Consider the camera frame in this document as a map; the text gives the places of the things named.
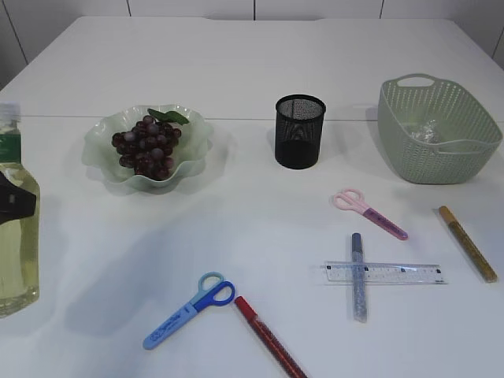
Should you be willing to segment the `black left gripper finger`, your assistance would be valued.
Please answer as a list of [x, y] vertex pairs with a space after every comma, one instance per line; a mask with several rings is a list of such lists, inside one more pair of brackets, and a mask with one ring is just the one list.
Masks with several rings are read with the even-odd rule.
[[1, 223], [31, 217], [35, 214], [36, 196], [17, 187], [1, 173]]

